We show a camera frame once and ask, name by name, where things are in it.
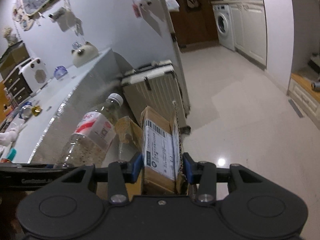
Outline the white ribbed suitcase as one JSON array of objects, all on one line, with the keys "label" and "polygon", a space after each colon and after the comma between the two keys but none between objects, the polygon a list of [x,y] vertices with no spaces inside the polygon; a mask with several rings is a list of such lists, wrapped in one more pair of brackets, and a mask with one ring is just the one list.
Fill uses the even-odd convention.
[{"label": "white ribbed suitcase", "polygon": [[172,112],[176,111],[180,132],[190,134],[182,90],[170,60],[153,62],[126,72],[121,87],[137,121],[147,106],[166,120],[170,120]]}]

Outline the white washing machine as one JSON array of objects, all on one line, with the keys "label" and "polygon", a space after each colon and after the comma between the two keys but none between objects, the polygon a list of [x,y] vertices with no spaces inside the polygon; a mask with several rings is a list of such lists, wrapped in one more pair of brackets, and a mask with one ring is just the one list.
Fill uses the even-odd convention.
[{"label": "white washing machine", "polygon": [[232,16],[229,5],[214,4],[213,12],[219,43],[227,49],[235,51]]}]

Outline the glass fish tank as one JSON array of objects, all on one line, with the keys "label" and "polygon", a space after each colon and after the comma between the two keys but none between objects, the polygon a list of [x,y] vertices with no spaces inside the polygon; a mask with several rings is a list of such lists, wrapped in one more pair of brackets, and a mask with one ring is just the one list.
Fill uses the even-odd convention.
[{"label": "glass fish tank", "polygon": [[29,57],[29,53],[23,41],[19,41],[12,46],[9,46],[2,55],[0,61],[0,72],[2,79],[5,80],[17,65]]}]

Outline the clear plastic bottle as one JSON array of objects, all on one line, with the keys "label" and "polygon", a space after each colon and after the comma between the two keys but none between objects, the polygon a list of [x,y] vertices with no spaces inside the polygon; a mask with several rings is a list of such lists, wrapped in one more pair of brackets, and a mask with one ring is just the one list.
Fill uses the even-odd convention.
[{"label": "clear plastic bottle", "polygon": [[103,103],[87,112],[63,147],[54,168],[100,167],[116,136],[115,125],[122,104],[122,96],[111,93]]}]

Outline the cat shaped ceramic holder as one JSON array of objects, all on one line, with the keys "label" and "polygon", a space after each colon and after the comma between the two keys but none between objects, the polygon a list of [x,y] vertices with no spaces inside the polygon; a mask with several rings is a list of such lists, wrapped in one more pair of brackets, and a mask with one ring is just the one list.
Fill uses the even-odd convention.
[{"label": "cat shaped ceramic holder", "polygon": [[73,49],[71,55],[73,65],[75,67],[80,67],[96,58],[99,55],[99,51],[93,44],[86,42],[83,46]]}]

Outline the black drawer organizer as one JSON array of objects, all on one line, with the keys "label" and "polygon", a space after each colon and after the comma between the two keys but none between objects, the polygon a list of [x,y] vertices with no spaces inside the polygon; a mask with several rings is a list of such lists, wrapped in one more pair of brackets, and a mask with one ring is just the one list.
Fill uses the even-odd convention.
[{"label": "black drawer organizer", "polygon": [[12,72],[4,79],[4,86],[19,105],[26,100],[32,93],[25,78],[19,73],[19,68],[14,68]]}]

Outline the white kitchen cabinets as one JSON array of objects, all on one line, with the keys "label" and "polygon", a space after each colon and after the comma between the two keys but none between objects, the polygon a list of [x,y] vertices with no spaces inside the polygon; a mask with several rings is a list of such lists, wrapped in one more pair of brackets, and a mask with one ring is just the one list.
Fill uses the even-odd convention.
[{"label": "white kitchen cabinets", "polygon": [[265,7],[262,1],[231,3],[234,46],[261,68],[266,68],[267,33]]}]

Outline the torn cardboard box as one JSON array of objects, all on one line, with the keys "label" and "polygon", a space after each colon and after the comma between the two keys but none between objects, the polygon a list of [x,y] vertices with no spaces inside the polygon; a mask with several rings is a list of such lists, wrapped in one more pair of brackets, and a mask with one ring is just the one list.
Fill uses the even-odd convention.
[{"label": "torn cardboard box", "polygon": [[141,153],[142,192],[147,194],[183,194],[182,143],[176,102],[169,120],[147,106],[138,126],[128,116],[115,126],[120,142],[132,143]]}]

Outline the crushed blue can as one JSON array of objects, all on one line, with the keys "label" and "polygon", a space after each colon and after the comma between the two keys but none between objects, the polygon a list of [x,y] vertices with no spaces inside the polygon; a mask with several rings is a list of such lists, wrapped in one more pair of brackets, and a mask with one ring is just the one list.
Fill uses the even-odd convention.
[{"label": "crushed blue can", "polygon": [[29,118],[31,118],[33,116],[32,108],[32,105],[22,106],[19,111],[19,118],[23,120],[28,120]]}]

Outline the knotted white plastic bag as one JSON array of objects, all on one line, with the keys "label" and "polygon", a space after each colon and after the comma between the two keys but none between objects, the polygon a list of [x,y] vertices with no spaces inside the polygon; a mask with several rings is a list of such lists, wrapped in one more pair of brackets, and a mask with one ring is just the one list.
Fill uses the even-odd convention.
[{"label": "knotted white plastic bag", "polygon": [[9,146],[12,142],[15,142],[22,131],[26,127],[26,124],[21,124],[9,129],[8,131],[0,134],[0,145]]}]

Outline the wall mounted clear shelf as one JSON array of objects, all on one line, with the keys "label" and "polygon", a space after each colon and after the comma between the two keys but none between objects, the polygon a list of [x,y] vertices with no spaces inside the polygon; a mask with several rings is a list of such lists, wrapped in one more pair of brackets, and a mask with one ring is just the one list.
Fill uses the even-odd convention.
[{"label": "wall mounted clear shelf", "polygon": [[48,17],[52,20],[52,22],[56,22],[62,16],[64,16],[67,12],[65,7],[60,7],[56,12],[49,14]]}]

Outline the blue tissue pack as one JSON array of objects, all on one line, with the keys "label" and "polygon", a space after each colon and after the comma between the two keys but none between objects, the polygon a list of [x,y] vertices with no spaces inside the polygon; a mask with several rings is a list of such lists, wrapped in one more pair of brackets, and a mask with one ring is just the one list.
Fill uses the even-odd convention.
[{"label": "blue tissue pack", "polygon": [[54,77],[59,80],[68,73],[67,69],[64,66],[58,66],[54,70]]}]

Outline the gold foil wrapper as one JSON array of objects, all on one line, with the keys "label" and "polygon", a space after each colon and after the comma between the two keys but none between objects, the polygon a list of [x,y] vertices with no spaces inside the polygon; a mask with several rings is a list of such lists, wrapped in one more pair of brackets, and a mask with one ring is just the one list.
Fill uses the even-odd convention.
[{"label": "gold foil wrapper", "polygon": [[33,106],[31,108],[31,112],[33,116],[38,116],[42,112],[42,108],[40,106]]}]

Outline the standing water bottle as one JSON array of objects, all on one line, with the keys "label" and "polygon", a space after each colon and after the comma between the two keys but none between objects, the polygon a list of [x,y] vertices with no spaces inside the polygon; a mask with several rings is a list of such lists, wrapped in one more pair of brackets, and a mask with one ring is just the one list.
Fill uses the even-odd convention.
[{"label": "standing water bottle", "polygon": [[12,94],[8,92],[8,89],[6,87],[4,87],[4,92],[8,102],[10,103],[10,106],[14,109],[15,106],[12,100]]}]

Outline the white space heater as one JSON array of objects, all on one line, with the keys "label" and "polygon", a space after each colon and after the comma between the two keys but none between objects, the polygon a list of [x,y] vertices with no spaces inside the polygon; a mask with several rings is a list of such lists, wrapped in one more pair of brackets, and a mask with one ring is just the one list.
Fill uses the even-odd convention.
[{"label": "white space heater", "polygon": [[49,74],[46,65],[40,58],[35,58],[23,66],[19,74],[21,74],[29,88],[33,93],[42,89],[49,80]]}]

